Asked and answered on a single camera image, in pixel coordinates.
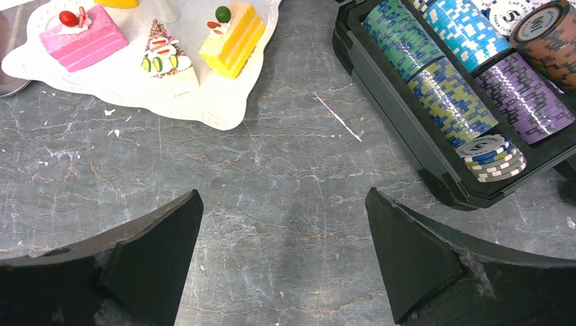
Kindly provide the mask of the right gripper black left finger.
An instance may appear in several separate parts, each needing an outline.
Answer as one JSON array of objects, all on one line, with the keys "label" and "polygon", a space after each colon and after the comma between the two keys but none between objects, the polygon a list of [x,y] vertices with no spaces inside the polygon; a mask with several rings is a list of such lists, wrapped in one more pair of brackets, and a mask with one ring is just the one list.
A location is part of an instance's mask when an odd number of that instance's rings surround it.
[{"label": "right gripper black left finger", "polygon": [[203,214],[192,190],[65,247],[1,261],[2,325],[173,325]]}]

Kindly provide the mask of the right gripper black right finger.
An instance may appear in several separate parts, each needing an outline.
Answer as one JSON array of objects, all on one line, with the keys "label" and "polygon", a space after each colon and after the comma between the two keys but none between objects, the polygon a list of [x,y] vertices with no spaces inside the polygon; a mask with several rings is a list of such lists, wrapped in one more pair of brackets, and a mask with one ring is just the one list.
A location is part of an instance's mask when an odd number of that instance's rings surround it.
[{"label": "right gripper black right finger", "polygon": [[575,324],[573,260],[476,238],[376,188],[365,207],[396,324]]}]

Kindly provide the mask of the white three-tier cake stand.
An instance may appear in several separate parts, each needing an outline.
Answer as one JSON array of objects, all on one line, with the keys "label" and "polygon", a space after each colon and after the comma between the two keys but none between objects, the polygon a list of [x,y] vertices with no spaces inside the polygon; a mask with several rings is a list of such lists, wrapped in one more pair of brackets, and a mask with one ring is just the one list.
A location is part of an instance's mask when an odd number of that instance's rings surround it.
[{"label": "white three-tier cake stand", "polygon": [[[219,1],[142,1],[131,9],[110,7],[108,13],[129,40],[128,46],[91,67],[68,72],[48,54],[39,34],[61,10],[91,5],[91,1],[48,1],[36,7],[24,21],[25,43],[6,55],[2,69],[12,77],[42,81],[59,90],[91,94],[107,103],[148,109],[164,117],[199,121],[219,130],[233,129],[243,121],[247,97],[259,78],[264,49],[278,22],[278,1],[253,2],[265,30],[235,79],[217,75],[199,55],[209,34],[206,23],[213,19]],[[200,83],[197,90],[179,96],[158,91],[141,71],[151,22],[168,10],[179,13],[167,29],[191,58]]]}]

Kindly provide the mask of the white sprinkle cake slice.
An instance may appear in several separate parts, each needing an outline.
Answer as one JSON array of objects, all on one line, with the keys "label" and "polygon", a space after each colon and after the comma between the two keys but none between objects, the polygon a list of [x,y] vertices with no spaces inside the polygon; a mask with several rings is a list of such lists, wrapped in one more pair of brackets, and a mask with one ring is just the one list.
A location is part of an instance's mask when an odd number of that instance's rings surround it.
[{"label": "white sprinkle cake slice", "polygon": [[191,59],[156,18],[151,23],[141,71],[160,92],[179,96],[199,88]]}]

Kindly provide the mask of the pink layered cake slice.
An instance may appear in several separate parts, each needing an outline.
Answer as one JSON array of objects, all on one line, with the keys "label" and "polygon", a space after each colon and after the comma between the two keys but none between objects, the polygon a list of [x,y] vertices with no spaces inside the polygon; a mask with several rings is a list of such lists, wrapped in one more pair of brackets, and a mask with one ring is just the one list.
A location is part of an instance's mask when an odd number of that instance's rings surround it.
[{"label": "pink layered cake slice", "polygon": [[61,10],[39,37],[48,54],[69,72],[85,69],[128,45],[102,5]]}]

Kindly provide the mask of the yellow rectangular cake slice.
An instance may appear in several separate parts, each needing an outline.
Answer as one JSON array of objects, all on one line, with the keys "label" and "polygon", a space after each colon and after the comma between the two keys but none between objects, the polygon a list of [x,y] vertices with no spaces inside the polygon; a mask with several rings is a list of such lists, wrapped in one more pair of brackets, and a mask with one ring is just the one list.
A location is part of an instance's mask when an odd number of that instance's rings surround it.
[{"label": "yellow rectangular cake slice", "polygon": [[216,74],[234,79],[264,33],[265,25],[250,3],[231,2],[215,10],[209,36],[199,54]]}]

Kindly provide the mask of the yellow triangular cake slice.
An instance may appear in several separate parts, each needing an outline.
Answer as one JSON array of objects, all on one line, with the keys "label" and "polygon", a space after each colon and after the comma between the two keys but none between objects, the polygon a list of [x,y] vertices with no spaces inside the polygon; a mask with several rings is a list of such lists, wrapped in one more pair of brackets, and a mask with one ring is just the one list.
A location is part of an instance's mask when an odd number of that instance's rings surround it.
[{"label": "yellow triangular cake slice", "polygon": [[94,0],[94,2],[118,9],[130,9],[139,5],[139,0]]}]

